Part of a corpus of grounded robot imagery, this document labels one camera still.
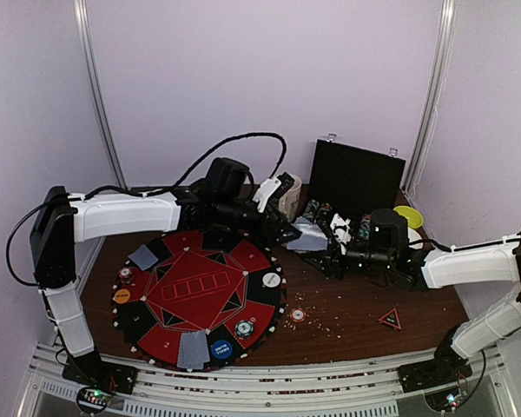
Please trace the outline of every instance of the red triangle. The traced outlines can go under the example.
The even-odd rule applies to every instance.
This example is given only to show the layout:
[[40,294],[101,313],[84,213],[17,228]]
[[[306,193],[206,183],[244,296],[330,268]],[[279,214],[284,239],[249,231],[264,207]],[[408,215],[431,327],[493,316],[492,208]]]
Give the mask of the red triangle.
[[384,314],[382,317],[380,317],[377,320],[378,323],[385,324],[387,326],[390,326],[391,328],[396,328],[398,330],[401,330],[401,324],[399,323],[399,315],[398,315],[398,309],[395,307]]

